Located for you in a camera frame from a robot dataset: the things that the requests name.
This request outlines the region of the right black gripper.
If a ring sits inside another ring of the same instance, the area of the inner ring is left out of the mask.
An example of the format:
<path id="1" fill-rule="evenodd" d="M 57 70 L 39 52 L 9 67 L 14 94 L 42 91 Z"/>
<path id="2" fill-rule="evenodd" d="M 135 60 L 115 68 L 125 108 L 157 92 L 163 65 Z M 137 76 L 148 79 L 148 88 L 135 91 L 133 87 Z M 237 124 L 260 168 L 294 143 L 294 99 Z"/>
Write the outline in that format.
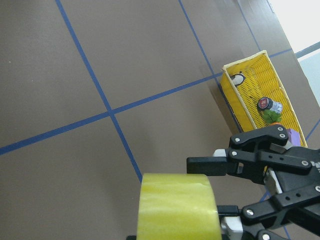
<path id="1" fill-rule="evenodd" d="M 188 157 L 187 173 L 230 175 L 261 185 L 266 175 L 266 188 L 272 195 L 242 209 L 219 205 L 223 240 L 282 240 L 272 230 L 288 224 L 320 235 L 318 149 L 291 145 L 287 129 L 275 124 L 233 135 L 228 148 L 214 153 Z"/>

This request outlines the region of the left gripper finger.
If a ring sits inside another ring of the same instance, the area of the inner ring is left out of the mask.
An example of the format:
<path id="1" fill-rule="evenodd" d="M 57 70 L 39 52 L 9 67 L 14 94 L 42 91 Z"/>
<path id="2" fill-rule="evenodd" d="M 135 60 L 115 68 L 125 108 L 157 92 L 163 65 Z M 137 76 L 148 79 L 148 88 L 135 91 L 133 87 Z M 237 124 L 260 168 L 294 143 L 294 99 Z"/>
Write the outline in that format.
<path id="1" fill-rule="evenodd" d="M 137 237 L 135 235 L 129 235 L 126 237 L 126 240 L 136 240 Z"/>

